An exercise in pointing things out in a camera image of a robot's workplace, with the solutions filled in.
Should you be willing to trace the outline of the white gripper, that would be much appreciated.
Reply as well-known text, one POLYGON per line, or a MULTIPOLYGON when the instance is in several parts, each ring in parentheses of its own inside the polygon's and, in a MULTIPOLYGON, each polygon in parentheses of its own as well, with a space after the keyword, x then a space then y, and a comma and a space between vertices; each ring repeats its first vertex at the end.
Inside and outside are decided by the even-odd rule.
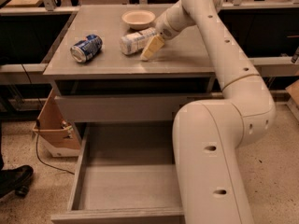
POLYGON ((179 35, 185 28, 194 26, 195 22, 185 11, 181 1, 168 8, 157 19, 154 35, 143 48, 140 55, 142 61, 148 61, 164 45, 165 40, 170 40, 179 35))

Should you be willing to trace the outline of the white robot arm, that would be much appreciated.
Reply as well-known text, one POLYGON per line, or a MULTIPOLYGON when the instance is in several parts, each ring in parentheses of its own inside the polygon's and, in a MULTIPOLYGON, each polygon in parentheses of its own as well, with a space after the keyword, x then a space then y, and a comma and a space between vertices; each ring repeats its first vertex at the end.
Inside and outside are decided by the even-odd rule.
POLYGON ((220 84, 219 100, 186 104, 173 123, 173 150, 186 224, 254 224, 235 150, 274 122, 272 95, 218 16, 222 0, 179 0, 165 11, 141 58, 196 25, 220 84))

